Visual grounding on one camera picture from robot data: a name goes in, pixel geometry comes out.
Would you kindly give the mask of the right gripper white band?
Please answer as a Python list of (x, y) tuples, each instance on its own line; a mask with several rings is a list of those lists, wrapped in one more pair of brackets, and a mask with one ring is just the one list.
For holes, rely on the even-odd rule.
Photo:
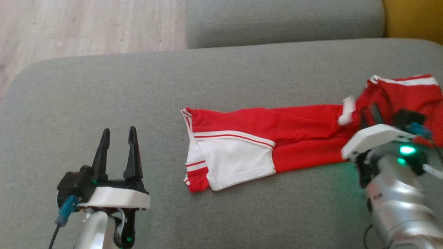
[(360, 187), (367, 187), (371, 180), (380, 173), (379, 159), (385, 154), (399, 154), (392, 149), (385, 151), (383, 147), (395, 143), (408, 143), (414, 139), (414, 134), (383, 124), (377, 103), (373, 103), (370, 107), (374, 126), (369, 127), (366, 112), (367, 107), (360, 110), (360, 130), (341, 149), (342, 159), (356, 165)]

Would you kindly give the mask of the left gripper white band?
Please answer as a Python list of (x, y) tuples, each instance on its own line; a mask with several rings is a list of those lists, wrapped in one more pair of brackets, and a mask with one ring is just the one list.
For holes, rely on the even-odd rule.
[[(104, 129), (92, 168), (93, 181), (106, 181), (107, 151), (110, 130)], [(124, 179), (141, 180), (143, 170), (137, 130), (130, 126), (130, 146)], [(78, 238), (79, 249), (131, 249), (135, 244), (135, 217), (137, 211), (150, 208), (151, 198), (142, 186), (142, 191), (130, 188), (99, 186), (88, 202), (79, 208), (86, 213), (84, 226)]]

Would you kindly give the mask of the red basketball shorts white stripe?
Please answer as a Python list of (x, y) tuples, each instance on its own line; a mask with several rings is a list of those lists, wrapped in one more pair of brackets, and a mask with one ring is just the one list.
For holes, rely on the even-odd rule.
[(352, 115), (355, 127), (360, 124), (359, 112), (362, 110), (372, 122), (369, 107), (373, 103), (378, 104), (384, 123), (389, 125), (394, 123), (394, 115), (400, 109), (424, 115), (424, 126), (432, 132), (435, 144), (443, 148), (443, 93), (430, 74), (401, 79), (372, 76), (356, 100)]

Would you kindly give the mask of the red Bulls basketball jersey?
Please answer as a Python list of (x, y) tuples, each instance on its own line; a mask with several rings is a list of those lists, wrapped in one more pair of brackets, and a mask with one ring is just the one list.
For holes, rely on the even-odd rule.
[(342, 162), (340, 150), (355, 100), (233, 112), (181, 111), (189, 135), (186, 176), (190, 192), (219, 191), (276, 173)]

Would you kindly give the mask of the yellow cushion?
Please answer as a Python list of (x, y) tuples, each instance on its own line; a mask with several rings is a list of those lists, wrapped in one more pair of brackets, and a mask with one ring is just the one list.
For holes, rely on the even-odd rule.
[(443, 46), (443, 0), (382, 0), (384, 36), (418, 38)]

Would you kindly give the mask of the grey fabric sofa cushion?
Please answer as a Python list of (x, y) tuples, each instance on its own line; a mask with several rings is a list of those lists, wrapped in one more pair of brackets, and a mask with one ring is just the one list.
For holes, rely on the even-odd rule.
[(186, 0), (189, 49), (379, 38), (382, 0)]

